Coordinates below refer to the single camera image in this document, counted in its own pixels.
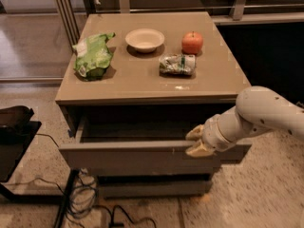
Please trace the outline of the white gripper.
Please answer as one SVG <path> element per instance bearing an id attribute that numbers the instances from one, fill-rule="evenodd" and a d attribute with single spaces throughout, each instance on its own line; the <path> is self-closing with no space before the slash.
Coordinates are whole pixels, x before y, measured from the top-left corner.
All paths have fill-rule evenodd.
<path id="1" fill-rule="evenodd" d="M 219 114 L 209 118 L 205 124 L 199 124 L 190 130 L 185 139 L 196 141 L 185 153 L 193 158 L 209 157 L 215 151 L 224 152 L 236 146 L 228 141 L 219 130 Z"/>

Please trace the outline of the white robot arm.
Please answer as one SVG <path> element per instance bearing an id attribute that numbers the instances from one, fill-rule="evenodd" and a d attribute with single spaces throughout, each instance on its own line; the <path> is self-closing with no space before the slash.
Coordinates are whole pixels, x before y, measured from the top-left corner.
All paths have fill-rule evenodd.
<path id="1" fill-rule="evenodd" d="M 185 153 L 194 158 L 211 156 L 274 129 L 304 141 L 303 109 L 267 87 L 247 87 L 237 95 L 232 108 L 187 133 L 185 139 L 195 143 Z"/>

